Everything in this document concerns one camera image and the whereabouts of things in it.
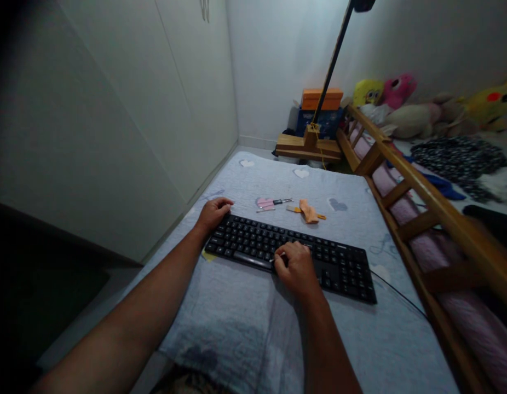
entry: box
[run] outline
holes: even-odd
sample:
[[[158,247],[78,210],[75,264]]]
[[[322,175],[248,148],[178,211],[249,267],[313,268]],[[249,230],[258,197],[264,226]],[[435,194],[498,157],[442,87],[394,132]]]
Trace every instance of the box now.
[[[318,107],[319,97],[323,89],[303,89],[303,97],[301,99],[301,109],[305,111],[315,111]],[[343,98],[343,92],[337,88],[326,90],[325,99],[323,100],[322,111],[337,111]]]
[[[297,115],[297,127],[296,136],[304,137],[304,132],[314,118],[315,111],[304,111],[299,110]],[[319,139],[320,140],[334,140],[336,138],[336,132],[341,121],[341,115],[343,113],[342,108],[338,108],[337,111],[321,111],[319,113],[318,124],[321,125],[319,128]]]

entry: hand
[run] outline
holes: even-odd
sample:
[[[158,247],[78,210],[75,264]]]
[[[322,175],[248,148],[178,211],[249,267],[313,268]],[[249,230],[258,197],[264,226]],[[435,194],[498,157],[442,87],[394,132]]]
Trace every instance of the hand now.
[[[288,259],[288,267],[281,257],[283,252]],[[275,251],[274,259],[279,279],[300,301],[317,294],[318,291],[322,294],[308,246],[297,241],[293,244],[287,242]]]
[[[219,197],[215,200],[208,201],[204,204],[203,210],[199,215],[199,220],[194,228],[200,229],[205,235],[216,228],[221,222],[222,218],[230,211],[233,205],[232,200],[225,197]]]

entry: keyboard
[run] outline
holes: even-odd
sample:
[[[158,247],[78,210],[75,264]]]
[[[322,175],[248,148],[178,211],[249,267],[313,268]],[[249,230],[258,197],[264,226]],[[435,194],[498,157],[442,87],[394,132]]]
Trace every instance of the keyboard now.
[[[275,250],[295,241],[310,248],[315,273],[324,290],[377,304],[366,252],[354,246],[226,215],[211,234],[204,250],[275,274]]]

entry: wooden bed frame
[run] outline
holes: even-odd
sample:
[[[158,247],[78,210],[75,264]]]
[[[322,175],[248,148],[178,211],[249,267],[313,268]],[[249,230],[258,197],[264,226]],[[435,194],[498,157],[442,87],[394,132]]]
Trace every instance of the wooden bed frame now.
[[[460,390],[472,393],[496,392],[487,374],[435,295],[489,286],[507,306],[507,253],[505,249],[489,233],[482,231],[472,220],[459,213],[419,171],[399,156],[391,146],[391,140],[357,108],[349,105],[345,113],[346,126],[344,130],[337,131],[338,143],[354,173],[364,176],[368,182],[428,313],[429,321],[436,332]],[[349,120],[352,119],[355,121],[349,130]],[[350,135],[354,132],[356,124],[361,124],[362,127],[356,139],[350,142]],[[364,130],[376,140],[376,143],[360,160],[354,152],[354,147]],[[384,160],[389,160],[403,175],[404,180],[389,194],[381,196],[372,180],[372,174]],[[389,209],[410,189],[418,193],[428,210],[399,226]],[[469,260],[424,274],[408,246],[408,241],[437,224],[441,224]]]

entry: spongebob plush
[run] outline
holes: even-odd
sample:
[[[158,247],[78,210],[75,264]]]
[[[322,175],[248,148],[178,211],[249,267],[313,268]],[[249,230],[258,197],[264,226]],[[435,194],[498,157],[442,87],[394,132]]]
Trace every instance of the spongebob plush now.
[[[507,128],[500,118],[507,114],[507,82],[476,93],[463,101],[463,105],[471,119],[475,120],[481,129],[499,131]]]
[[[373,79],[364,79],[356,84],[354,89],[354,105],[356,107],[365,104],[378,105],[381,94],[383,94],[383,82]]]

